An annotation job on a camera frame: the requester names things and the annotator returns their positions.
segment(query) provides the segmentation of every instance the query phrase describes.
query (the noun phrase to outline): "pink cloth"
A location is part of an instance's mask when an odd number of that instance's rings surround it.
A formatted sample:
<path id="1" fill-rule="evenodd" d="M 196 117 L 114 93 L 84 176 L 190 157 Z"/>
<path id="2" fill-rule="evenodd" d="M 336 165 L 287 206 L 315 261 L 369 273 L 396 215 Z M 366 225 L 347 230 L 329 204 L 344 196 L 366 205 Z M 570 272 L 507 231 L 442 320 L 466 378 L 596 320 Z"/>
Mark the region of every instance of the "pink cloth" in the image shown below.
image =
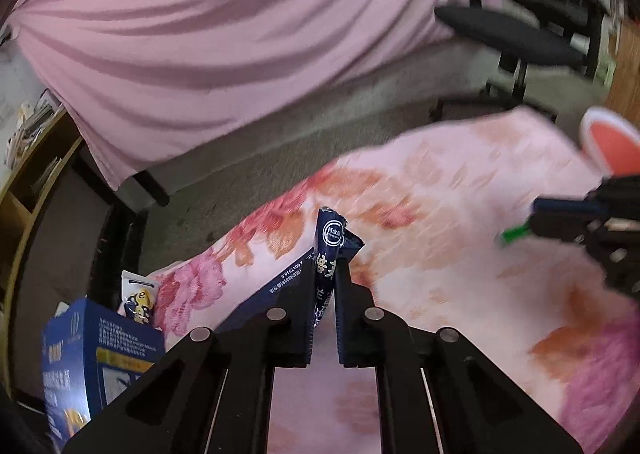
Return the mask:
<path id="1" fill-rule="evenodd" d="M 640 387 L 640 316 L 577 246 L 494 245 L 538 195 L 584 196 L 599 174 L 530 110 L 434 124 L 347 154 L 260 207 L 199 256 L 156 275 L 156 324 L 173 346 L 215 328 L 312 246 L 331 206 L 366 246 L 352 278 L 411 326 L 455 326 L 593 453 Z M 312 364 L 278 370 L 269 452 L 380 451 L 372 370 L 337 361 L 335 318 Z"/>
<path id="2" fill-rule="evenodd" d="M 27 0 L 10 23 L 116 188 L 449 36 L 433 15 L 449 1 L 465 0 Z"/>

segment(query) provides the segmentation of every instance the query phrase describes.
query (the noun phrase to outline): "chair seat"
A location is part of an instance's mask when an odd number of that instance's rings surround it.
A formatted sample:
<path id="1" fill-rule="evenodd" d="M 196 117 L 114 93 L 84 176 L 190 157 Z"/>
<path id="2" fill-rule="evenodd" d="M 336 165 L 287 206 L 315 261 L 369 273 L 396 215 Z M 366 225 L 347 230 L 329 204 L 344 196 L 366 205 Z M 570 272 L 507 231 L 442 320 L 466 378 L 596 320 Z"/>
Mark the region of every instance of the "chair seat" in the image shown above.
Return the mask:
<path id="1" fill-rule="evenodd" d="M 438 6 L 436 17 L 456 33 L 510 53 L 527 64 L 581 66 L 584 55 L 559 35 L 502 12 L 471 6 Z"/>

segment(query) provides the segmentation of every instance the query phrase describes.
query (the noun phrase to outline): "chair base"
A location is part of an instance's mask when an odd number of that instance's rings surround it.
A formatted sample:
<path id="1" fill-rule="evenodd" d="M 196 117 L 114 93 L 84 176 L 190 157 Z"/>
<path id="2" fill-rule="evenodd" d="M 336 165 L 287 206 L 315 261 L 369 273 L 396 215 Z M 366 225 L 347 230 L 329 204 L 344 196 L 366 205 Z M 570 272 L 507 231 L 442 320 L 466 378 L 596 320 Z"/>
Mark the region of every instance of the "chair base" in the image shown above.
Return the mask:
<path id="1" fill-rule="evenodd" d="M 528 100 L 516 98 L 511 94 L 511 92 L 497 86 L 496 84 L 491 84 L 490 82 L 487 82 L 486 86 L 476 95 L 452 95 L 450 97 L 438 98 L 436 108 L 431 111 L 429 115 L 432 122 L 440 122 L 443 119 L 444 107 L 446 105 L 459 106 L 462 108 L 472 108 L 474 106 L 480 107 L 482 112 L 479 113 L 478 116 L 488 114 L 484 112 L 487 111 L 487 109 L 483 108 L 498 108 L 499 111 L 509 111 L 517 106 L 524 105 L 539 112 L 553 123 L 556 122 L 556 118 L 558 117 L 558 114 L 549 108 L 529 102 Z"/>

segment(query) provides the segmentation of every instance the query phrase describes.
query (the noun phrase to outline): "black chair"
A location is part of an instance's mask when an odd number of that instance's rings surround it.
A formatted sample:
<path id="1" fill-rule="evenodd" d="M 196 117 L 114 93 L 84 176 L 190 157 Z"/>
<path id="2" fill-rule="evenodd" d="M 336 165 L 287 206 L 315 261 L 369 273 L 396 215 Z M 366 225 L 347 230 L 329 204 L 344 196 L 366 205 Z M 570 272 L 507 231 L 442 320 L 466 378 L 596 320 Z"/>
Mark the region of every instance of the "black chair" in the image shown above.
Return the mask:
<path id="1" fill-rule="evenodd" d="M 469 6 L 447 5 L 435 9 L 436 17 L 457 34 L 499 50 L 500 67 L 516 72 L 513 90 L 508 92 L 487 83 L 480 95 L 440 98 L 431 120 L 442 119 L 444 106 L 487 106 L 509 110 L 526 103 L 555 121 L 556 114 L 531 102 L 523 102 L 527 65 L 569 66 L 593 78 L 600 49 L 600 30 L 604 9 L 597 0 L 513 0 L 540 22 L 536 28 L 503 12 L 482 8 L 481 0 L 469 0 Z M 574 33 L 590 38 L 587 55 L 574 49 Z"/>

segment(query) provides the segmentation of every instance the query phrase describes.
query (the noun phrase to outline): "wooden shelf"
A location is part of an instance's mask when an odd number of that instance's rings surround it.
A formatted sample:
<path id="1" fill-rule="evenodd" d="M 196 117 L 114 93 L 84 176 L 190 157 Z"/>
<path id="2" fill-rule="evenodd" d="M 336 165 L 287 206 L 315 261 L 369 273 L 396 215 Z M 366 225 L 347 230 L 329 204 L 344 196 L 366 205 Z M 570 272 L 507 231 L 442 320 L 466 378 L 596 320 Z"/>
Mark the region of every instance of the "wooden shelf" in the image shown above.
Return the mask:
<path id="1" fill-rule="evenodd" d="M 4 291 L 4 320 L 0 328 L 0 379 L 10 397 L 10 324 L 20 284 L 20 271 L 37 230 L 39 216 L 62 171 L 73 160 L 81 145 L 82 138 L 76 124 L 66 111 L 60 111 L 27 150 L 0 192 L 0 289 Z M 37 198 L 34 198 L 31 186 L 55 158 L 60 161 L 49 174 Z"/>

